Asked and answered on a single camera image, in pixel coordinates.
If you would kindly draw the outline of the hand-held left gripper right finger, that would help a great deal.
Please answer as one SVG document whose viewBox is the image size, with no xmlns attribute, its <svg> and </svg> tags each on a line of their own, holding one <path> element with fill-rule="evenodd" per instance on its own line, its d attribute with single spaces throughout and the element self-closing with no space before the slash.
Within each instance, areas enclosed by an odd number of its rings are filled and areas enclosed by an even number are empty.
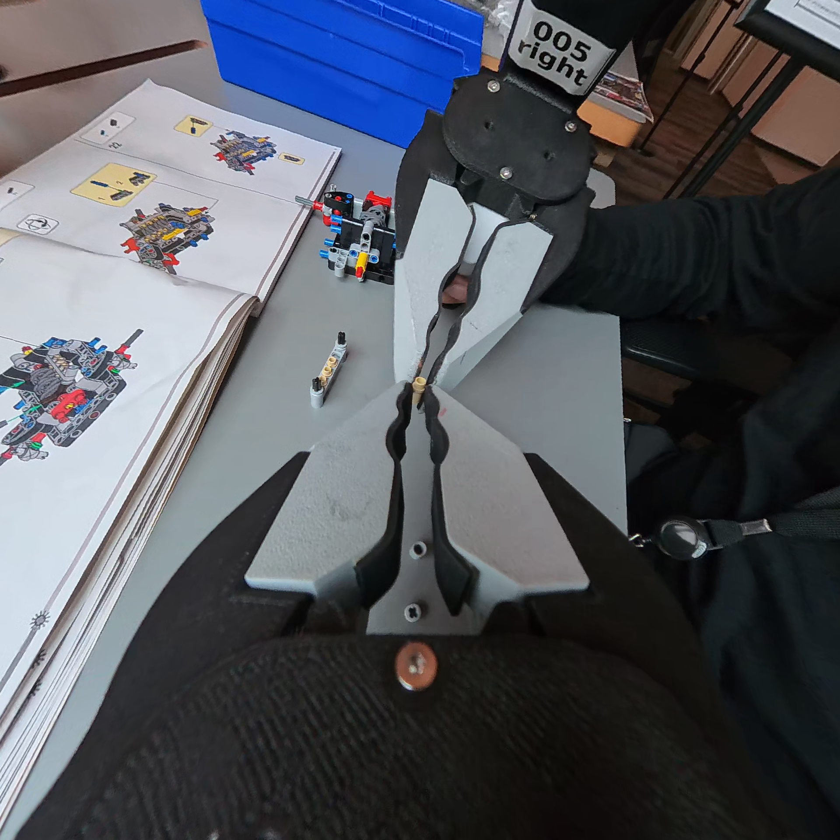
<svg viewBox="0 0 840 840">
<path fill-rule="evenodd" d="M 423 404 L 438 589 L 452 616 L 584 592 L 590 579 L 520 447 L 441 389 Z"/>
</svg>

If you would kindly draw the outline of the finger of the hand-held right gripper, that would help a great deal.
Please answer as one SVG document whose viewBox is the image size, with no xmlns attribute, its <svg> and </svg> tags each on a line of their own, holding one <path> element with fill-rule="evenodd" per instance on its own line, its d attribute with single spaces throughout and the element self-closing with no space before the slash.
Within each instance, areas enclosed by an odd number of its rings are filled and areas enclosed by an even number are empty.
<svg viewBox="0 0 840 840">
<path fill-rule="evenodd" d="M 533 223 L 501 224 L 492 231 L 474 265 L 465 308 L 427 370 L 430 385 L 452 388 L 520 319 L 551 242 Z"/>
<path fill-rule="evenodd" d="M 454 186 L 427 182 L 402 257 L 395 262 L 396 382 L 411 382 L 424 368 L 429 337 L 442 306 L 442 289 L 462 262 L 475 222 L 474 211 Z"/>
</svg>

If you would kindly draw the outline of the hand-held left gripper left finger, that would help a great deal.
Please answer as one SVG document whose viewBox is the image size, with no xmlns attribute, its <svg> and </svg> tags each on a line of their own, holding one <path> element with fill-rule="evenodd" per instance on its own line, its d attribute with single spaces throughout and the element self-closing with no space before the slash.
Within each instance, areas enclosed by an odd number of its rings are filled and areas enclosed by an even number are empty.
<svg viewBox="0 0 840 840">
<path fill-rule="evenodd" d="M 257 590 L 371 607 L 400 570 L 411 386 L 394 384 L 311 451 L 245 574 Z"/>
</svg>

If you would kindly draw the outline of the person's right forearm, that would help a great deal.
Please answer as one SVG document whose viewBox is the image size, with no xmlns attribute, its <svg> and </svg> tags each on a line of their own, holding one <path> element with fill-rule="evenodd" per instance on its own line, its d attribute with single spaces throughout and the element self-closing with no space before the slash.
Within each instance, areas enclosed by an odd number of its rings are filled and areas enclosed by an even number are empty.
<svg viewBox="0 0 840 840">
<path fill-rule="evenodd" d="M 621 319 L 819 333 L 838 320 L 839 170 L 762 196 L 592 209 L 575 258 L 541 301 Z"/>
</svg>

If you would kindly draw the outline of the black lego technic assembly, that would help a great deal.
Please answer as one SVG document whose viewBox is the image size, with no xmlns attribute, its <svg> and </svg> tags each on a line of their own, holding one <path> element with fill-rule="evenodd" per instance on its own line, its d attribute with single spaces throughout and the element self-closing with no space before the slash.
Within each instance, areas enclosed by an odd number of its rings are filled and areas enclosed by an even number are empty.
<svg viewBox="0 0 840 840">
<path fill-rule="evenodd" d="M 331 188 L 319 201 L 296 196 L 303 205 L 322 217 L 330 236 L 320 256 L 340 279 L 394 283 L 396 231 L 393 200 L 369 191 L 359 198 Z"/>
</svg>

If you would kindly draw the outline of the lego instruction booklet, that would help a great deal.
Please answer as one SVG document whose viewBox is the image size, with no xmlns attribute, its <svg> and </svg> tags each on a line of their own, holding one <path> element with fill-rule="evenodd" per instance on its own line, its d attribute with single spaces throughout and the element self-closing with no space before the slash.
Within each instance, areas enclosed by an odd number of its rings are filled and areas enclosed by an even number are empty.
<svg viewBox="0 0 840 840">
<path fill-rule="evenodd" d="M 341 153 L 146 80 L 3 178 L 3 735 L 144 550 Z"/>
</svg>

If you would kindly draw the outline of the printed magazine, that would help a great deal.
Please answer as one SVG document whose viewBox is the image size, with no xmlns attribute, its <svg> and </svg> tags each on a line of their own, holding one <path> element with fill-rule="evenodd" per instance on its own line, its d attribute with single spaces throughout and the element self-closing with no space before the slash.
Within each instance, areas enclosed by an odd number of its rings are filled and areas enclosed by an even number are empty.
<svg viewBox="0 0 840 840">
<path fill-rule="evenodd" d="M 612 70 L 607 71 L 587 99 L 597 106 L 636 123 L 653 123 L 643 83 Z"/>
</svg>

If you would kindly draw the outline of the short grey beam with pins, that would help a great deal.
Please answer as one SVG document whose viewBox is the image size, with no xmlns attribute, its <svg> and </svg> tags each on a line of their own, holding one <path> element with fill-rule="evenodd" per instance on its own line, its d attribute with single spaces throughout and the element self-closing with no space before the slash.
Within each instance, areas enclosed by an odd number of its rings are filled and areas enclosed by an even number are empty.
<svg viewBox="0 0 840 840">
<path fill-rule="evenodd" d="M 342 370 L 347 353 L 346 333 L 339 331 L 330 356 L 325 360 L 321 371 L 311 380 L 310 405 L 312 408 L 321 408 L 325 403 Z"/>
</svg>

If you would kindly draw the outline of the blue plastic bin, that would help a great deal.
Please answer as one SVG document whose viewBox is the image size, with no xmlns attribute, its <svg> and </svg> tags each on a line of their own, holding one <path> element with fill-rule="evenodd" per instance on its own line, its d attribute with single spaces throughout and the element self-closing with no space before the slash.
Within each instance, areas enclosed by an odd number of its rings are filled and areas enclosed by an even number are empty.
<svg viewBox="0 0 840 840">
<path fill-rule="evenodd" d="M 201 6 L 224 80 L 402 148 L 480 70 L 484 18 L 456 3 Z"/>
</svg>

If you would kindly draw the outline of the black sign stand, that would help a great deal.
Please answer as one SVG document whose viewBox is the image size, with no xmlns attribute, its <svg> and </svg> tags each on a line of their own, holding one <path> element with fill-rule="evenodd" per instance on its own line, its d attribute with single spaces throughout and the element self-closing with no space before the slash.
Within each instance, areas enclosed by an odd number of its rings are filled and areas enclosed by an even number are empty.
<svg viewBox="0 0 840 840">
<path fill-rule="evenodd" d="M 804 68 L 782 51 L 771 49 L 770 53 L 734 102 L 719 90 L 700 91 L 693 71 L 677 75 L 677 87 L 634 147 L 636 154 L 656 164 L 683 163 L 663 199 L 698 195 Z"/>
</svg>

